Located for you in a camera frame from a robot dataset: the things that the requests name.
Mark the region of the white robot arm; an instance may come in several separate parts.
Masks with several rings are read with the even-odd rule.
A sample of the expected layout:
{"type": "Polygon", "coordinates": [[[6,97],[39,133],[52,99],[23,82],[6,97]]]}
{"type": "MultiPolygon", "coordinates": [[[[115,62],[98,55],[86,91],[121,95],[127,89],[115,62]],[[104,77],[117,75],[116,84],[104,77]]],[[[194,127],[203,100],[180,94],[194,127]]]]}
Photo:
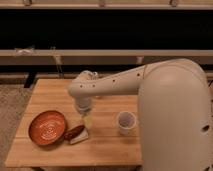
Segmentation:
{"type": "Polygon", "coordinates": [[[211,93],[194,61],[156,62],[99,79],[83,71],[68,92],[81,113],[93,96],[137,96],[143,171],[213,171],[211,93]]]}

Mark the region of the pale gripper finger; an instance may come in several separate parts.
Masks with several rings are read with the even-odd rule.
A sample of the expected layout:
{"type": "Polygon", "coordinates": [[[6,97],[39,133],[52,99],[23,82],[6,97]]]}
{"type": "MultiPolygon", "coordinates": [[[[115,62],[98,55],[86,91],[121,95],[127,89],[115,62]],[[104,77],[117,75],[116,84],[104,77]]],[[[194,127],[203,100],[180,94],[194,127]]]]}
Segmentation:
{"type": "Polygon", "coordinates": [[[92,116],[89,113],[86,113],[82,116],[84,125],[87,129],[90,129],[92,127],[92,116]]]}

